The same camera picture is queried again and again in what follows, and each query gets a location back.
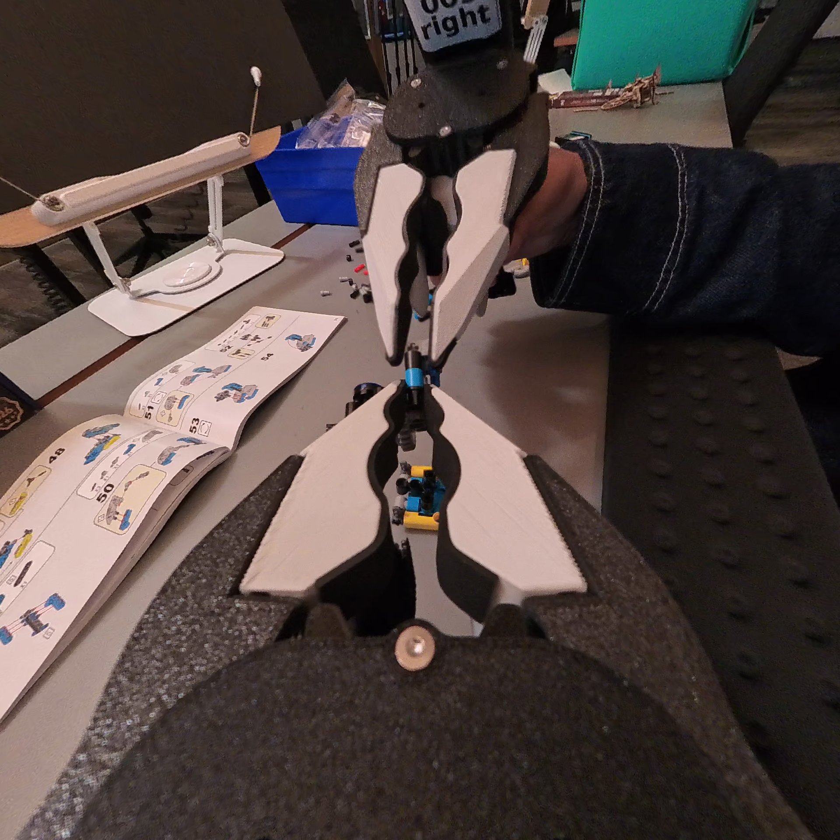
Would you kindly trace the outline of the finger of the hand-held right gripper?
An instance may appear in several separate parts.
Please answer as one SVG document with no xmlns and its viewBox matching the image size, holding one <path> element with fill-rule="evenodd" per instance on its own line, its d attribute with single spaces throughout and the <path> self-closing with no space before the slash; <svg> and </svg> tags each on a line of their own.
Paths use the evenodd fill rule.
<svg viewBox="0 0 840 840">
<path fill-rule="evenodd" d="M 414 303 L 428 303 L 440 275 L 440 202 L 406 163 L 382 167 L 362 236 L 375 316 L 389 364 L 403 358 Z"/>
<path fill-rule="evenodd" d="M 517 153 L 489 150 L 455 178 L 460 218 L 446 245 L 447 269 L 434 294 L 429 357 L 445 363 L 495 279 L 510 244 L 505 212 Z"/>
</svg>

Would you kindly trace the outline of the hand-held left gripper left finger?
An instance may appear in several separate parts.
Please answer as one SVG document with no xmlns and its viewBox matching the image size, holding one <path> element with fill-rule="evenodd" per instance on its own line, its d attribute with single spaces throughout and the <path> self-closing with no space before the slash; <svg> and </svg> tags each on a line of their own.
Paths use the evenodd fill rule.
<svg viewBox="0 0 840 840">
<path fill-rule="evenodd" d="M 397 468 L 398 383 L 384 386 L 301 452 L 301 462 L 240 584 L 360 615 L 394 568 L 384 487 Z"/>
</svg>

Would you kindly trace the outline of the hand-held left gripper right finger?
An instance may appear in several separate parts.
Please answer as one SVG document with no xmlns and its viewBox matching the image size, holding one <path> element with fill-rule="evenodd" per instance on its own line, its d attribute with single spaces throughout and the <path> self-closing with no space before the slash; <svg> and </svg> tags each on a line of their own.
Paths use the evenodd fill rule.
<svg viewBox="0 0 840 840">
<path fill-rule="evenodd" d="M 437 578 L 470 617 L 498 604 L 586 593 L 531 466 L 541 466 L 441 389 L 425 395 L 433 468 L 445 487 L 437 535 Z"/>
</svg>

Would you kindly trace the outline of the blue yellow brick assembly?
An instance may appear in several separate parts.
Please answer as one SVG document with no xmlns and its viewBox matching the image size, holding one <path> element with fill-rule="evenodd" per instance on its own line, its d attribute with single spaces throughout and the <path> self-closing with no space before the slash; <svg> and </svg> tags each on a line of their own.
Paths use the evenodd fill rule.
<svg viewBox="0 0 840 840">
<path fill-rule="evenodd" d="M 392 524 L 406 529 L 436 532 L 446 488 L 431 466 L 401 462 L 395 481 L 397 497 Z"/>
</svg>

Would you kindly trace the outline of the black gear brick assembly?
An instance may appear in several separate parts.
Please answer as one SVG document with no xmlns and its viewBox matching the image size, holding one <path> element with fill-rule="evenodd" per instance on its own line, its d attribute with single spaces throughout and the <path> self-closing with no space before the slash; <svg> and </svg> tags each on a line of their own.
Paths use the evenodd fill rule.
<svg viewBox="0 0 840 840">
<path fill-rule="evenodd" d="M 425 418 L 426 384 L 439 385 L 439 374 L 431 366 L 428 356 L 423 354 L 416 343 L 409 343 L 404 353 L 405 383 L 405 422 L 397 436 L 399 447 L 408 452 L 416 447 L 416 435 L 427 431 Z M 346 404 L 345 416 L 367 403 L 382 389 L 374 382 L 360 383 L 353 389 L 352 400 Z"/>
</svg>

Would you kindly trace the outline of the person's right forearm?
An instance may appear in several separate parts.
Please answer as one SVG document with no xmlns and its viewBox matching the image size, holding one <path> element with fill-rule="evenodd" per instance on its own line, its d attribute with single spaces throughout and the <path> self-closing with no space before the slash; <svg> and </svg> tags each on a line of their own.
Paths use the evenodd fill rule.
<svg viewBox="0 0 840 840">
<path fill-rule="evenodd" d="M 588 189 L 569 245 L 529 261 L 540 306 L 838 353 L 838 163 L 674 143 L 560 148 L 581 157 Z"/>
</svg>

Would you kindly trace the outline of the grey desk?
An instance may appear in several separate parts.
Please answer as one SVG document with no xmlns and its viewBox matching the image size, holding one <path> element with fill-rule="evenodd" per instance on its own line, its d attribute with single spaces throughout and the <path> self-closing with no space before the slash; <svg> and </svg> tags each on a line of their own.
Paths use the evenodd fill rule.
<svg viewBox="0 0 840 840">
<path fill-rule="evenodd" d="M 80 307 L 2 349 L 2 372 L 43 410 L 2 439 L 2 491 L 68 429 L 119 413 L 133 388 L 255 305 L 344 315 L 315 361 L 251 418 L 234 454 L 203 478 L 104 607 L 2 725 L 2 838 L 15 838 L 87 729 L 123 646 L 187 554 L 289 455 L 341 418 L 361 382 L 393 381 L 372 306 L 338 278 L 351 227 L 292 230 L 274 204 L 229 225 L 285 260 L 168 329 L 130 341 Z M 602 499 L 609 332 L 604 318 L 539 308 L 526 281 L 490 301 L 445 366 L 461 405 L 540 455 L 595 508 Z"/>
</svg>

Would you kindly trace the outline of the person's right hand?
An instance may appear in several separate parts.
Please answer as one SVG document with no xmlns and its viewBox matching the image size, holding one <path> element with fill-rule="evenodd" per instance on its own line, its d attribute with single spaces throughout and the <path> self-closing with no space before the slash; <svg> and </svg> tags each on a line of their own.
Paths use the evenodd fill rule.
<svg viewBox="0 0 840 840">
<path fill-rule="evenodd" d="M 571 150 L 549 147 L 546 176 L 516 219 L 506 263 L 532 260 L 568 246 L 580 221 L 587 189 L 581 157 Z"/>
</svg>

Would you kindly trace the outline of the blue plastic bin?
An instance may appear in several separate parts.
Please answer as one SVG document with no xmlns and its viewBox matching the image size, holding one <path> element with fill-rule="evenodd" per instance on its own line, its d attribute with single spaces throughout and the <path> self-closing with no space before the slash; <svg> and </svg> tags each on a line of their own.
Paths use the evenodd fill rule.
<svg viewBox="0 0 840 840">
<path fill-rule="evenodd" d="M 303 128 L 283 134 L 257 162 L 269 194 L 290 223 L 356 226 L 354 177 L 364 148 L 300 150 Z"/>
</svg>

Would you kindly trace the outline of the bags of brick parts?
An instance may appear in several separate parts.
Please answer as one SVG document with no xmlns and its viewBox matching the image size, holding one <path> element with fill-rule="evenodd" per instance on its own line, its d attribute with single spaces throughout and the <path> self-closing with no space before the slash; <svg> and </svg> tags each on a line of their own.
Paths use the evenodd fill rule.
<svg viewBox="0 0 840 840">
<path fill-rule="evenodd" d="M 382 124 L 384 113 L 383 102 L 357 94 L 344 79 L 327 101 L 327 108 L 301 130 L 296 148 L 363 149 Z"/>
</svg>

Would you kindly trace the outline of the wooden lattice model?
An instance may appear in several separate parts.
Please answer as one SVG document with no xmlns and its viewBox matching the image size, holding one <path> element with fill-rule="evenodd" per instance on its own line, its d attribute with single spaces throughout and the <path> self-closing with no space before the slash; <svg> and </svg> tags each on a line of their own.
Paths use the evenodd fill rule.
<svg viewBox="0 0 840 840">
<path fill-rule="evenodd" d="M 658 87 L 662 79 L 662 66 L 653 74 L 637 77 L 624 87 L 613 87 L 591 91 L 559 92 L 549 96 L 549 108 L 574 111 L 612 111 L 622 108 L 640 109 L 656 104 Z"/>
</svg>

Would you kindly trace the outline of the building instruction booklet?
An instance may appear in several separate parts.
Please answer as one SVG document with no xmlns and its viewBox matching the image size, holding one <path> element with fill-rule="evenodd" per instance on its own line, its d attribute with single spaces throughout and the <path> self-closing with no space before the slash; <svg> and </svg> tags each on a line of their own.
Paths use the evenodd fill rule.
<svg viewBox="0 0 840 840">
<path fill-rule="evenodd" d="M 73 427 L 1 506 L 1 712 L 14 709 L 132 569 L 251 414 L 345 318 L 253 307 L 171 362 L 122 413 Z"/>
</svg>

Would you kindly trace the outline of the green box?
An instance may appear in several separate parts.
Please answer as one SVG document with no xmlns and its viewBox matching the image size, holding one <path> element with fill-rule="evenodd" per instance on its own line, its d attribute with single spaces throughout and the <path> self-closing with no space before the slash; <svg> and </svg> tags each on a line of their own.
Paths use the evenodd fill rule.
<svg viewBox="0 0 840 840">
<path fill-rule="evenodd" d="M 575 90 L 622 87 L 661 71 L 664 85 L 717 81 L 740 62 L 756 1 L 584 1 Z"/>
</svg>

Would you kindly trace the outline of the white stand with base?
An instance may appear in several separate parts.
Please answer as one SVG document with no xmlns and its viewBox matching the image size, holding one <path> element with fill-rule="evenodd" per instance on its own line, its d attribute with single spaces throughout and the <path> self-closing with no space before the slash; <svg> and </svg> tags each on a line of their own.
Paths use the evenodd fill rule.
<svg viewBox="0 0 840 840">
<path fill-rule="evenodd" d="M 267 157 L 277 147 L 281 131 L 280 127 L 254 131 L 263 75 L 252 66 L 250 76 L 255 93 L 248 133 L 231 133 L 137 169 L 31 196 L 30 206 L 2 215 L 1 247 L 36 245 L 84 223 L 119 214 Z"/>
</svg>

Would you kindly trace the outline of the toy kit box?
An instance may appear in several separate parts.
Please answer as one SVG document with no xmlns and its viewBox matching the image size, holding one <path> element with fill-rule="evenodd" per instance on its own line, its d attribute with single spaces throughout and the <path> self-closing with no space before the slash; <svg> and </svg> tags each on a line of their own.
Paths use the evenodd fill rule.
<svg viewBox="0 0 840 840">
<path fill-rule="evenodd" d="M 39 405 L 1 374 L 1 436 L 8 434 L 39 411 Z"/>
</svg>

